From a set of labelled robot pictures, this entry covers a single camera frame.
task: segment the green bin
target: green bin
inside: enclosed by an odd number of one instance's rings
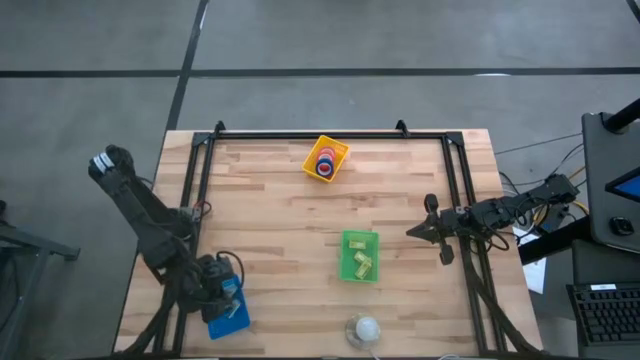
[[[367,248],[364,250],[350,249],[349,241],[364,241]],[[378,233],[371,231],[355,231],[345,230],[342,232],[342,246],[340,252],[340,280],[354,281],[363,283],[378,282]],[[360,263],[354,259],[356,252],[362,251],[371,258],[371,270],[363,280],[356,277],[356,271],[360,267]]]

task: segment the concrete floor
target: concrete floor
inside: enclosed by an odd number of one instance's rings
[[[179,69],[197,5],[0,1],[0,70]],[[639,33],[623,0],[214,0],[194,68],[634,66]],[[86,167],[115,143],[152,178],[176,83],[0,79],[8,218],[82,247],[76,263],[50,261],[20,358],[111,350],[135,237]],[[191,79],[177,127],[390,128],[404,119],[412,128],[488,128],[498,152],[579,132],[582,113],[617,111],[639,87],[636,75]],[[507,152],[498,164],[516,182],[538,179],[579,142]],[[567,258],[550,260],[546,294],[533,296],[545,347],[557,354],[576,346],[555,275],[571,269]]]

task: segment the yellow container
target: yellow container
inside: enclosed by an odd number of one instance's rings
[[[330,147],[336,152],[336,157],[335,159],[333,159],[333,174],[331,174],[330,178],[326,178],[324,176],[316,174],[316,159],[318,158],[318,151],[325,147]],[[331,182],[336,177],[338,170],[340,170],[342,161],[344,161],[344,158],[347,157],[348,152],[348,145],[333,140],[328,136],[320,135],[318,141],[316,141],[316,144],[313,145],[313,149],[311,149],[311,152],[309,153],[309,155],[307,155],[307,159],[302,164],[302,170],[318,180]]]

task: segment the computer monitor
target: computer monitor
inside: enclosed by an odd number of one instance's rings
[[[629,200],[640,202],[640,167],[609,182],[605,190]]]

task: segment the black keyboard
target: black keyboard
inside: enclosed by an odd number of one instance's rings
[[[589,345],[640,344],[640,283],[567,285]]]

